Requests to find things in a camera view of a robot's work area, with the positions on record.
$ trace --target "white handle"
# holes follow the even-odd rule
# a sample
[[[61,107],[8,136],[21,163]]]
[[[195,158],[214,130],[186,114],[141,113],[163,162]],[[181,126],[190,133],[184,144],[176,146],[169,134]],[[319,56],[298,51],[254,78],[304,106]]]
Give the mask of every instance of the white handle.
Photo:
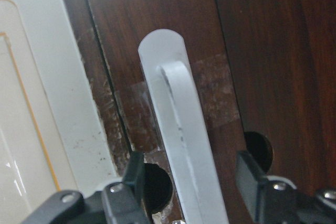
[[[183,38],[156,30],[138,51],[186,223],[228,223]]]

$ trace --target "glossy white surface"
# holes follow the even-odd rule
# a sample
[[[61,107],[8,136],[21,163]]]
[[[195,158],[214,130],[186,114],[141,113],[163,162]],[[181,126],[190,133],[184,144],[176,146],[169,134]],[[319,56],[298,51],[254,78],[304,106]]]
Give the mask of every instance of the glossy white surface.
[[[183,38],[156,30],[138,51],[186,223],[228,224]]]
[[[62,0],[0,0],[0,79],[1,224],[57,188],[89,196],[115,180]]]

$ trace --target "metal bolt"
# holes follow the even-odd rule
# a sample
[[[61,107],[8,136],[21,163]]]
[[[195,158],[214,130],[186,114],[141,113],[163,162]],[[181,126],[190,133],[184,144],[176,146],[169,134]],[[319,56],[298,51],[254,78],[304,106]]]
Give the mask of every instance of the metal bolt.
[[[117,193],[121,191],[124,188],[124,185],[122,183],[116,184],[114,186],[110,187],[111,193]]]
[[[174,220],[172,224],[186,224],[185,220]]]
[[[336,200],[336,191],[335,190],[327,190],[327,191],[324,192],[323,196],[326,199]]]
[[[68,202],[71,202],[73,201],[75,198],[75,196],[71,193],[71,194],[65,194],[63,197],[62,197],[62,202],[63,203],[68,203]]]
[[[283,191],[287,187],[287,184],[285,182],[276,182],[273,184],[273,188],[278,191]]]

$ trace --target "round black hole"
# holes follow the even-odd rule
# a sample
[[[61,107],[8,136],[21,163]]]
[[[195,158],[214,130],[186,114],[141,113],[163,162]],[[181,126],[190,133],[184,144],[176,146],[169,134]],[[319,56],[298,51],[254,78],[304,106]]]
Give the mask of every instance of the round black hole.
[[[151,214],[163,210],[173,195],[168,173],[156,164],[145,164],[144,200]]]
[[[252,157],[266,173],[273,161],[273,149],[268,139],[258,132],[244,133],[246,148]]]

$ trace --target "wooden door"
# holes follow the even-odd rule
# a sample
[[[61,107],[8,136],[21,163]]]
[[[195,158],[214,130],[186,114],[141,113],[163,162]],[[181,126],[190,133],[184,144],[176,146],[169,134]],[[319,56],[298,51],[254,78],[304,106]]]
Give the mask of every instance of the wooden door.
[[[168,28],[185,39],[230,223],[251,223],[234,177],[244,131],[269,139],[269,173],[310,194],[335,185],[335,0],[65,3],[120,174],[133,149],[171,176],[137,52]],[[176,191],[160,215],[181,219]]]

